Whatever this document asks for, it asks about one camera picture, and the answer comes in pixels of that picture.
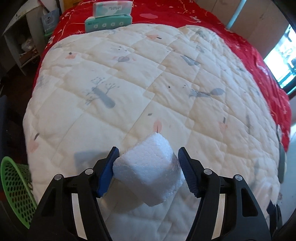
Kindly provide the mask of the white shelf desk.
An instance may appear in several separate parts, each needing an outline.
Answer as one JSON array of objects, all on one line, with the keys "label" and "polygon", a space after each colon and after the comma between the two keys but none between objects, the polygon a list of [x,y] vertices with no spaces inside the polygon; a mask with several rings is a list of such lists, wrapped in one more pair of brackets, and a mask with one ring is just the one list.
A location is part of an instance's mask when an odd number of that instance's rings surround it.
[{"label": "white shelf desk", "polygon": [[26,1],[3,32],[8,49],[22,72],[46,46],[42,16],[43,7],[38,1]]}]

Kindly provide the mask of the green plastic waste basket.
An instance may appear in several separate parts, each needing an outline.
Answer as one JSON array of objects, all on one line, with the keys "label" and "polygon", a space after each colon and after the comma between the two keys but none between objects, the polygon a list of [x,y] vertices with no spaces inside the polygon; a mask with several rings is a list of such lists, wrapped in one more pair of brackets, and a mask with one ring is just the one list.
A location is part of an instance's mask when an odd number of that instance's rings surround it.
[{"label": "green plastic waste basket", "polygon": [[29,166],[17,164],[10,157],[3,157],[1,183],[13,212],[26,228],[30,228],[37,203],[32,194]]}]

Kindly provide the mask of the window with dark frame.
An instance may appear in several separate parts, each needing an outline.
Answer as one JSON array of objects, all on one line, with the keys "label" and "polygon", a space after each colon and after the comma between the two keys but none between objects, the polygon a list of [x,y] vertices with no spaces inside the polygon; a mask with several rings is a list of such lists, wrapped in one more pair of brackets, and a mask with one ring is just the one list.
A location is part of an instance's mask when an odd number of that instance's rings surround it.
[{"label": "window with dark frame", "polygon": [[276,46],[264,58],[278,85],[287,94],[295,90],[295,31],[288,25]]}]

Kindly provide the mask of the white pink tissue pack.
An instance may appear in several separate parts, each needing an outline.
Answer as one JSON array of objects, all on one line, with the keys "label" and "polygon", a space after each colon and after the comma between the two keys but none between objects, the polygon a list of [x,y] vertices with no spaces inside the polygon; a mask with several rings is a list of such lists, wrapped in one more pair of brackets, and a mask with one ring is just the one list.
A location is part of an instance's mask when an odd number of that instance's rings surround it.
[{"label": "white pink tissue pack", "polygon": [[130,15],[132,1],[102,1],[93,4],[93,17]]}]

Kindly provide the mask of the black smartphone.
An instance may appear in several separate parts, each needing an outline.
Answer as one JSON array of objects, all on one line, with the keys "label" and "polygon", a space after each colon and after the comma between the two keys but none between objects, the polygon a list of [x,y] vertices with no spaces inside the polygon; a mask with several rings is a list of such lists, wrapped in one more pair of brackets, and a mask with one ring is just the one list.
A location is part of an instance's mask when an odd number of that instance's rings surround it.
[{"label": "black smartphone", "polygon": [[279,164],[278,164],[278,180],[279,180],[280,184],[284,182],[286,158],[287,158],[287,155],[286,155],[285,149],[284,149],[282,143],[280,143]]}]

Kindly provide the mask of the white styrofoam block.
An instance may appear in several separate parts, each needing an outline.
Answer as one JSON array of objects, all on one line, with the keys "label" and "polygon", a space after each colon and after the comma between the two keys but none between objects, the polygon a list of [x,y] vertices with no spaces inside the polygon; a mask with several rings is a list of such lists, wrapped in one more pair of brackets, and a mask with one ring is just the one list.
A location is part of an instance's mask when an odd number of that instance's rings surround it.
[{"label": "white styrofoam block", "polygon": [[148,206],[166,201],[185,180],[178,158],[160,133],[152,133],[117,158],[113,174]]}]

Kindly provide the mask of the teal tissue pack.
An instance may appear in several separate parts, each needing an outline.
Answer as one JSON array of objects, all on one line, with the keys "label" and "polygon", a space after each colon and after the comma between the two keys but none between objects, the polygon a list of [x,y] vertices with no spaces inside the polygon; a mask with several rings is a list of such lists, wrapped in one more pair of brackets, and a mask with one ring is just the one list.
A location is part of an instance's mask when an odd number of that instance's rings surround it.
[{"label": "teal tissue pack", "polygon": [[113,30],[115,28],[130,25],[131,23],[131,15],[105,16],[101,18],[91,16],[85,20],[85,32]]}]

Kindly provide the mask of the blue paper bag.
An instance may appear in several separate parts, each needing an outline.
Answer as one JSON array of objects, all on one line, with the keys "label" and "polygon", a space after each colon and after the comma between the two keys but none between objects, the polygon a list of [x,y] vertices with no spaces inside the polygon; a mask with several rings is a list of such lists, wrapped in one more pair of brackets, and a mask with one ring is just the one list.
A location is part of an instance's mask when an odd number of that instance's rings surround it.
[{"label": "blue paper bag", "polygon": [[49,34],[55,30],[59,21],[59,10],[55,9],[41,17],[45,34]]}]

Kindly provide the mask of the white wardrobe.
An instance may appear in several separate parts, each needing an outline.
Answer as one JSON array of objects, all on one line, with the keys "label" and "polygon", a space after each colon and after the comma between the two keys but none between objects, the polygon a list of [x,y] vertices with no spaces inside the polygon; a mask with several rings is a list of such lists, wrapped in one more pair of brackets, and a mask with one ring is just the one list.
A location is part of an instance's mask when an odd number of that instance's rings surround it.
[{"label": "white wardrobe", "polygon": [[[226,25],[240,1],[196,1],[196,3]],[[262,57],[266,57],[280,41],[288,25],[285,16],[272,1],[248,0],[230,30],[242,36]]]}]

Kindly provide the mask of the white quilted blanket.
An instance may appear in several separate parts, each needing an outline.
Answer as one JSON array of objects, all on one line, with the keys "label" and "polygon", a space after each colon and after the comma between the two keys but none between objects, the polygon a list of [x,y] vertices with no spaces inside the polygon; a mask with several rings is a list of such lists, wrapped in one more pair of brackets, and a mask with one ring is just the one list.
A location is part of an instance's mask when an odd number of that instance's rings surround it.
[{"label": "white quilted blanket", "polygon": [[[37,205],[56,174],[79,175],[113,147],[120,157],[160,133],[177,158],[184,147],[219,176],[241,175],[269,229],[278,126],[254,76],[205,27],[132,24],[53,38],[23,130]],[[187,240],[200,199],[184,180],[148,206],[113,175],[97,202],[111,240]]]}]

